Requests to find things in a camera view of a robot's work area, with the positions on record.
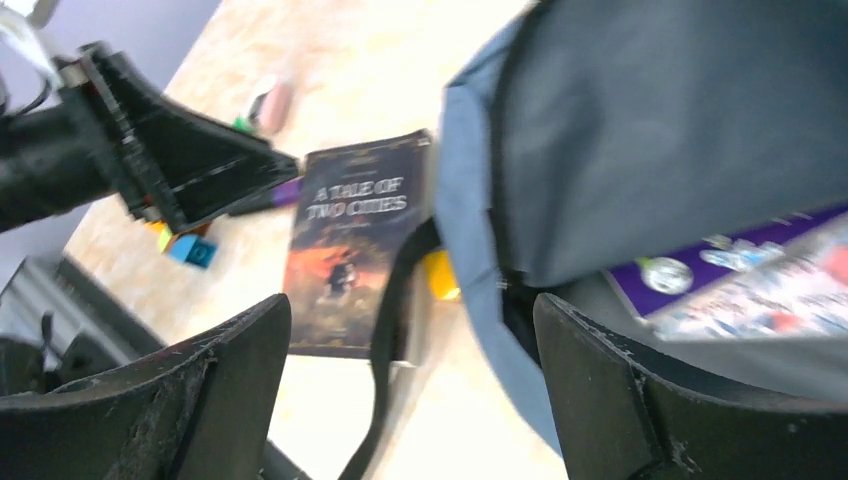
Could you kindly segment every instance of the backpack strap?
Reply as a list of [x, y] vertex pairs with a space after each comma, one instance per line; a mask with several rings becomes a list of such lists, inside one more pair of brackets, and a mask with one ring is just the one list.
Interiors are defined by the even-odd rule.
[[441, 244], [436, 221], [430, 217], [406, 238], [398, 251], [371, 335], [371, 373], [374, 376], [371, 426], [339, 480], [361, 480], [380, 444], [389, 413], [390, 367], [398, 347], [398, 325], [403, 315], [404, 294], [416, 265]]

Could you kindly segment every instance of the table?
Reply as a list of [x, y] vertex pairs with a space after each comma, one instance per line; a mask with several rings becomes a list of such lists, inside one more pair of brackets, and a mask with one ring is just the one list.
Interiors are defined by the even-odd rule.
[[[229, 122], [257, 78], [296, 74], [276, 148], [307, 152], [421, 127], [438, 134], [442, 87], [523, 0], [222, 0], [166, 94]], [[165, 342], [200, 333], [278, 292], [291, 210], [213, 224], [207, 271], [156, 251], [118, 200], [95, 203], [66, 247]], [[378, 479], [561, 479], [561, 459], [521, 420], [461, 305], [438, 304], [428, 354], [374, 469]], [[316, 480], [333, 479], [367, 429], [367, 366], [289, 357], [269, 438]]]

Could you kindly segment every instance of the purple marker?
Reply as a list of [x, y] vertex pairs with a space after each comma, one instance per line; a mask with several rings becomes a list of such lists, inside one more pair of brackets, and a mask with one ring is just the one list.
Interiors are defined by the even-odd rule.
[[297, 203], [300, 196], [300, 180], [297, 177], [262, 193], [256, 197], [245, 200], [228, 213], [231, 217], [250, 215], [251, 213], [264, 212], [275, 208], [288, 207]]

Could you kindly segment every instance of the wall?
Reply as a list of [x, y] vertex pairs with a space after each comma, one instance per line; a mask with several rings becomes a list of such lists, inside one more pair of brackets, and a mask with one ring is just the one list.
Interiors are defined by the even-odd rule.
[[[105, 41], [126, 52], [163, 89], [200, 35], [220, 0], [65, 0], [45, 29], [64, 53]], [[41, 83], [24, 60], [0, 44], [0, 74], [13, 105], [28, 103]], [[86, 207], [0, 234], [0, 288], [27, 255], [58, 256]]]

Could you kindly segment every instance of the book cover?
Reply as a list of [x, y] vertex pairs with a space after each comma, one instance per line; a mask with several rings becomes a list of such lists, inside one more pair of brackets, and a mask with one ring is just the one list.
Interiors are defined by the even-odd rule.
[[[289, 353], [368, 357], [394, 258], [430, 213], [430, 144], [419, 130], [307, 156], [283, 285], [292, 304]], [[405, 344], [409, 321], [400, 330]]]
[[816, 291], [843, 295], [844, 284], [822, 263], [822, 255], [838, 243], [823, 244], [822, 236], [841, 232], [846, 212], [843, 205], [794, 214], [737, 235], [711, 237], [611, 269], [608, 278], [633, 316], [665, 340], [832, 333], [842, 320], [827, 320], [831, 314], [808, 300]]

